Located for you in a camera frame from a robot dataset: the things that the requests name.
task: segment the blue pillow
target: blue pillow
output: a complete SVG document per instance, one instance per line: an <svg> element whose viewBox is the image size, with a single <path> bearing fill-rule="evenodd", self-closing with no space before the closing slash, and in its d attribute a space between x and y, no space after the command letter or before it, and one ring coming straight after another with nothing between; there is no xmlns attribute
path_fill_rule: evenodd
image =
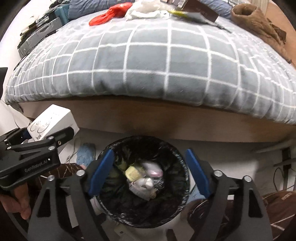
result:
<svg viewBox="0 0 296 241"><path fill-rule="evenodd" d="M223 0L199 0L201 3L207 5L214 10L219 16L231 19L231 6Z"/></svg>
<svg viewBox="0 0 296 241"><path fill-rule="evenodd" d="M84 15L106 10L119 3L135 2L135 0L71 0L69 19L77 19Z"/></svg>

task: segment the trash can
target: trash can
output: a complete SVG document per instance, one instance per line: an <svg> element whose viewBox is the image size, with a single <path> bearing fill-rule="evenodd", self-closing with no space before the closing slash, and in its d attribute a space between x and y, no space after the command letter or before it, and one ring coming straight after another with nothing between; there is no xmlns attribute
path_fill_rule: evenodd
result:
<svg viewBox="0 0 296 241"><path fill-rule="evenodd" d="M189 171L174 146L155 137L131 136L107 148L114 151L115 161L97 199L113 220L135 228L155 228L181 212L189 196ZM164 188L149 201L129 190L124 174L131 165L145 160L163 170Z"/></svg>

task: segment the dark brown book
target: dark brown book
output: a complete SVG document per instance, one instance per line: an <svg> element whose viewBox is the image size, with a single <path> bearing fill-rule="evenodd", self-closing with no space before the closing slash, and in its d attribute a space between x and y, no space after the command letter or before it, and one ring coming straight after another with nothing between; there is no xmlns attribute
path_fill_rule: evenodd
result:
<svg viewBox="0 0 296 241"><path fill-rule="evenodd" d="M164 2L173 4L186 12L200 12L205 18L212 22L215 22L219 16L214 10L198 0L164 0Z"/></svg>

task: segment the blue gripper pad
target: blue gripper pad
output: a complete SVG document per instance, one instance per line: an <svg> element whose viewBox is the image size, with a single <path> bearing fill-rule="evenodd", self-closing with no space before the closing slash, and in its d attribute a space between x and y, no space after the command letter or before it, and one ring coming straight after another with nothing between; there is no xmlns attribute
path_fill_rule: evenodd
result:
<svg viewBox="0 0 296 241"><path fill-rule="evenodd" d="M113 162L114 152L112 150L108 150L106 154L103 156L100 165L91 177L90 187L88 191L90 197L100 194L102 186L113 166Z"/></svg>
<svg viewBox="0 0 296 241"><path fill-rule="evenodd" d="M212 194L210 190L210 182L201 168L199 160L195 157L191 149L186 150L185 161L190 169L198 190L202 195L205 196L205 198L209 198L209 196Z"/></svg>

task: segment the human hand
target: human hand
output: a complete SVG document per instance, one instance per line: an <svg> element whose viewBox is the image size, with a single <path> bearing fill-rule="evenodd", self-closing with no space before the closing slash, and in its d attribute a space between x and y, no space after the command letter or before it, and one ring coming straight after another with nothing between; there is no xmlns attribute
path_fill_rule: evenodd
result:
<svg viewBox="0 0 296 241"><path fill-rule="evenodd" d="M28 219L31 215L28 185L25 183L18 186L12 191L12 195L15 198L0 194L0 202L5 211L8 213L20 213L23 219Z"/></svg>

